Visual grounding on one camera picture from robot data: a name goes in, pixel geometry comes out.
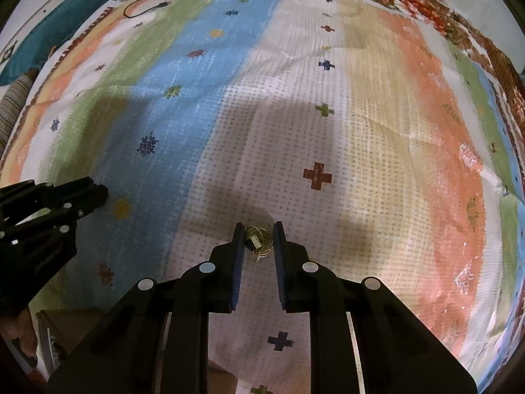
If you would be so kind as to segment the person's left hand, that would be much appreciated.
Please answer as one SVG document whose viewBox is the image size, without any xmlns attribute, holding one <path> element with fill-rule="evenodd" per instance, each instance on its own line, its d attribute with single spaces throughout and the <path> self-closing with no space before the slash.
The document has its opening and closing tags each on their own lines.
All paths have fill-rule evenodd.
<svg viewBox="0 0 525 394">
<path fill-rule="evenodd" d="M 17 317 L 2 318 L 0 328 L 2 337 L 7 340 L 18 339 L 22 352 L 30 358 L 36 358 L 37 337 L 29 308 Z"/>
</svg>

